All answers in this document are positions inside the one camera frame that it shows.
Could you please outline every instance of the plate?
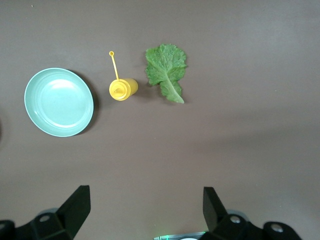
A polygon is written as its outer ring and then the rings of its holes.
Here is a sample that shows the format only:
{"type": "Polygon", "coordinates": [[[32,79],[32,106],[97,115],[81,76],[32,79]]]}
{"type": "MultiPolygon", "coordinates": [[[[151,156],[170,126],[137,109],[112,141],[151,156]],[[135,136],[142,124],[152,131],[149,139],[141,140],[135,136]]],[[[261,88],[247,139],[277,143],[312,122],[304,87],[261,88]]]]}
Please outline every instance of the plate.
{"type": "Polygon", "coordinates": [[[47,134],[70,137],[91,121],[94,100],[86,83],[63,68],[48,68],[34,75],[24,92],[32,122],[47,134]]]}

